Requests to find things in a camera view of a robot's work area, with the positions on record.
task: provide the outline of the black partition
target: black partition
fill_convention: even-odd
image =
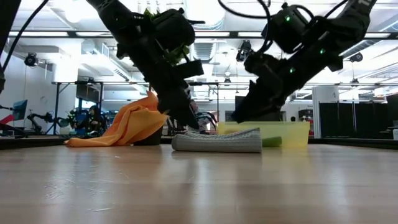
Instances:
[[[385,103],[320,103],[323,138],[392,139]]]
[[[339,135],[338,125],[338,104],[320,103],[320,124],[323,138],[335,137]]]

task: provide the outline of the monitor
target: monitor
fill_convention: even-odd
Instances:
[[[12,107],[12,115],[14,117],[14,121],[25,119],[26,106],[27,100],[22,100],[14,103]]]

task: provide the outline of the red object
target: red object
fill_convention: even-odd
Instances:
[[[8,115],[5,118],[3,118],[2,120],[0,120],[0,124],[7,124],[8,122],[11,122],[14,120],[14,116],[13,115]]]

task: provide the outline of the green object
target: green object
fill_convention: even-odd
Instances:
[[[281,145],[282,145],[282,138],[281,137],[273,137],[273,138],[262,139],[262,146],[263,147],[280,147]]]
[[[159,14],[160,14],[159,11],[157,11],[156,14],[151,13],[148,9],[145,9],[144,11],[144,15],[148,16],[150,20],[153,20]],[[180,47],[177,47],[173,51],[169,52],[169,54],[166,57],[171,65],[176,66],[184,58],[183,53],[185,53],[185,55],[188,55],[189,52],[190,52],[189,48],[186,45],[182,45]]]

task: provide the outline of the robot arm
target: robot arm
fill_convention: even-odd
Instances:
[[[284,52],[295,54],[288,60],[278,60],[252,51],[244,66],[259,78],[232,117],[240,123],[275,111],[325,67],[332,72],[342,69],[339,54],[363,39],[375,3],[376,0],[349,0],[336,18],[315,16],[311,21],[295,6],[284,4],[263,34],[267,30],[270,39],[266,42],[274,41]]]
[[[35,113],[28,115],[27,119],[32,123],[33,130],[37,133],[40,133],[42,131],[42,127],[39,124],[37,124],[34,118],[40,118],[44,120],[46,123],[53,122],[52,115],[50,113],[46,113],[45,115],[39,115]]]
[[[118,0],[87,0],[98,12],[106,28],[118,42],[117,57],[129,57],[142,72],[159,98],[158,110],[178,119],[181,123],[198,128],[195,114],[189,107],[184,78],[202,75],[199,60],[172,65],[169,52],[191,45],[195,31],[183,10],[169,9],[153,20],[131,12]]]

